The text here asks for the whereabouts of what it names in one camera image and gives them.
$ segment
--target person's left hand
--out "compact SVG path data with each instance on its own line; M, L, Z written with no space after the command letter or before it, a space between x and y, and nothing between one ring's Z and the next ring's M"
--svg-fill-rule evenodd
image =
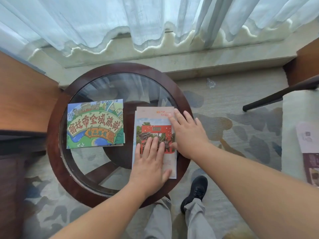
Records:
M149 137L142 156L140 156L140 143L136 145L135 149L135 161L128 184L142 190L145 198L156 193L169 179L172 172L171 169L162 172L165 145L161 142L158 152L156 152L157 144L158 137L154 137L154 139Z

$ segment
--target shoelace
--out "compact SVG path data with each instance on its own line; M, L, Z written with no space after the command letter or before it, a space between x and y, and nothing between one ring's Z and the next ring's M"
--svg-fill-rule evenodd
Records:
M200 188L196 188L194 192L194 197L198 199L202 199L203 191Z

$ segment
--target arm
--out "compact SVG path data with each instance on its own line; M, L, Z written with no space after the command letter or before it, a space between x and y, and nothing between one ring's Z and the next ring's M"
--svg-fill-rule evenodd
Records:
M56 233L52 239L120 238L144 200L168 180L171 170L162 173L164 143L157 150L158 138L148 138L140 157L136 145L135 162L128 184L116 195L91 209Z
M318 188L215 147L197 118L175 115L171 146L212 178L259 238L318 238Z

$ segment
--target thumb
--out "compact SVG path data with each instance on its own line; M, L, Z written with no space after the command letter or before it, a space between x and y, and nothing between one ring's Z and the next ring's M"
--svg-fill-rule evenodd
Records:
M170 148L174 148L177 150L177 142L173 142L170 144Z
M169 179L169 177L171 176L171 173L172 173L171 169L165 170L165 172L162 175L162 183L163 184Z

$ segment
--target forearm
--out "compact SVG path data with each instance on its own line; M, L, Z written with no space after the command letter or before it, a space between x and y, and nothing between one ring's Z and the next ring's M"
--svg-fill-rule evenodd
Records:
M126 185L116 195L82 215L57 234L53 239L120 238L145 195L134 185Z
M318 237L319 189L213 145L193 160L259 238Z

